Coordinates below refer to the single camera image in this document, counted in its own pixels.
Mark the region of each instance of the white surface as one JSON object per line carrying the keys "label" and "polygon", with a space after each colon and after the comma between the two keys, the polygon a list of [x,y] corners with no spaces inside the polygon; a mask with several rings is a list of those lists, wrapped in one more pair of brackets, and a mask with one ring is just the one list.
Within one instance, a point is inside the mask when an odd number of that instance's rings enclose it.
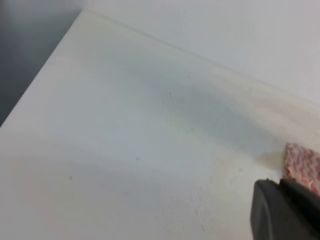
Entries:
{"label": "white surface", "polygon": [[320,105],[318,0],[92,0],[90,9]]}
{"label": "white surface", "polygon": [[0,128],[4,239],[251,239],[320,111],[83,12]]}

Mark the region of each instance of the black plastic part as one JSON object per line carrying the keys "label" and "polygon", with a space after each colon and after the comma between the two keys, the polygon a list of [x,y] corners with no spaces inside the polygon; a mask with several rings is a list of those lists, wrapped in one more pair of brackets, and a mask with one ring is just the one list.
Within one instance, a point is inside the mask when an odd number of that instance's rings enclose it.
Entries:
{"label": "black plastic part", "polygon": [[280,185],[270,180],[258,180],[254,184],[251,228],[254,240],[319,240],[318,230],[311,222],[313,207],[318,210],[317,203],[311,201],[307,214],[300,204],[305,204],[310,192],[293,181],[283,180]]}

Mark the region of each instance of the white wall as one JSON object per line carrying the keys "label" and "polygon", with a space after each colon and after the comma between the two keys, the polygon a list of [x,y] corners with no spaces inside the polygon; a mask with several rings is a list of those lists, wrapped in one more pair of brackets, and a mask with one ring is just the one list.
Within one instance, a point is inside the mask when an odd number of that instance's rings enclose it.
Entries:
{"label": "white wall", "polygon": [[318,0],[94,0],[90,8],[320,105]]}

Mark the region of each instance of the white board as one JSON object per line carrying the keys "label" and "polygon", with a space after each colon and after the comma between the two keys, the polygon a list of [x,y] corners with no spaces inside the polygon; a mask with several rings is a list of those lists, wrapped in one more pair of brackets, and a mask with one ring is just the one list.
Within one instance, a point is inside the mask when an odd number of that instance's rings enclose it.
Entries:
{"label": "white board", "polygon": [[4,239],[250,239],[320,111],[83,12],[0,128]]}

